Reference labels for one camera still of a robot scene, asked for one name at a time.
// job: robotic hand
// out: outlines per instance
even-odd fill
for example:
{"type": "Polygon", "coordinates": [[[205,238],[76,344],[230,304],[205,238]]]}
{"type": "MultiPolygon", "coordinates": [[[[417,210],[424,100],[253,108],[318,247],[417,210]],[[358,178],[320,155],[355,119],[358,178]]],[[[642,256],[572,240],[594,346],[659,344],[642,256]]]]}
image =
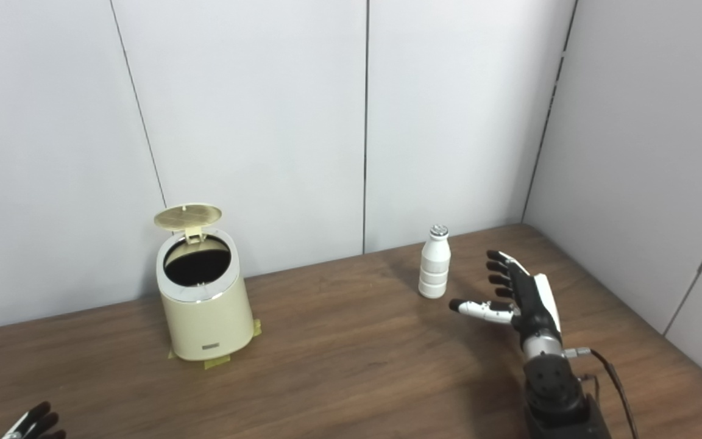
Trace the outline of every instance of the robotic hand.
{"type": "Polygon", "coordinates": [[[519,332],[524,352],[526,383],[524,410],[532,439],[611,439],[596,400],[584,394],[568,359],[595,355],[603,362],[625,406],[633,437],[638,438],[632,414],[613,366],[588,348],[562,349],[557,305],[546,275],[530,275],[503,252],[487,252],[487,268],[498,274],[489,280],[501,287],[498,297],[510,302],[473,302],[452,299],[449,308],[466,316],[510,324],[519,332]]]}
{"type": "Polygon", "coordinates": [[[2,439],[64,439],[64,430],[46,433],[59,423],[58,413],[51,412],[51,404],[43,402],[23,414],[2,439]]]}

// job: black wire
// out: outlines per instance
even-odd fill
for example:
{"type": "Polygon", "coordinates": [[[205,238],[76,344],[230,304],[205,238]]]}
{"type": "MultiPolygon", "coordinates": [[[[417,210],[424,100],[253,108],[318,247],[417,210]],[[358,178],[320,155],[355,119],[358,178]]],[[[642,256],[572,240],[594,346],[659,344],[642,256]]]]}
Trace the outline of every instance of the black wire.
{"type": "Polygon", "coordinates": [[[584,381],[587,380],[593,380],[595,384],[595,402],[597,403],[597,407],[600,406],[600,381],[597,380],[597,377],[594,375],[590,375],[588,373],[583,374],[581,377],[579,377],[579,380],[584,381]]]}
{"type": "Polygon", "coordinates": [[[616,375],[616,369],[614,369],[614,365],[610,364],[607,359],[605,359],[604,356],[600,355],[596,350],[591,349],[592,355],[596,356],[596,358],[603,364],[603,367],[605,367],[605,371],[608,372],[608,377],[611,378],[611,381],[614,383],[614,387],[616,387],[616,392],[619,392],[619,398],[622,400],[622,406],[625,408],[625,416],[627,416],[627,423],[630,425],[630,432],[633,434],[633,439],[638,439],[638,428],[636,427],[636,422],[633,419],[633,411],[630,408],[630,403],[627,402],[627,396],[625,395],[625,389],[622,388],[622,381],[619,380],[619,375],[616,375]]]}

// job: bottle cap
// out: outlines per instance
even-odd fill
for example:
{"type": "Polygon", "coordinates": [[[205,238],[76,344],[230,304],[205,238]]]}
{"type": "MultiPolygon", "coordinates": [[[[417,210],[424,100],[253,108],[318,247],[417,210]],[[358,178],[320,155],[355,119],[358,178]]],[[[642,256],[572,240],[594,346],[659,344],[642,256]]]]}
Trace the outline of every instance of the bottle cap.
{"type": "Polygon", "coordinates": [[[432,236],[446,236],[449,234],[449,228],[443,224],[435,224],[430,227],[430,234],[432,236]]]}

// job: wooden table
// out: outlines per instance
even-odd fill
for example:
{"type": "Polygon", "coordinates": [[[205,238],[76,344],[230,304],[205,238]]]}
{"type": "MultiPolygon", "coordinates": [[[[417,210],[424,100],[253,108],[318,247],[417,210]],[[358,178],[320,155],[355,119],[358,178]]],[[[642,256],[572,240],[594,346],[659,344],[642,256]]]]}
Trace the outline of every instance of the wooden table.
{"type": "MultiPolygon", "coordinates": [[[[48,400],[72,439],[527,437],[516,334],[448,309],[493,298],[484,252],[495,248],[548,274],[565,345],[615,363],[642,438],[702,437],[702,371],[537,231],[450,242],[438,300],[415,289],[420,245],[247,280],[264,333],[209,370],[167,359],[155,298],[1,327],[0,436],[48,400]]],[[[602,374],[592,358],[573,367],[602,374]]],[[[601,384],[613,436],[629,437],[601,384]]]]}

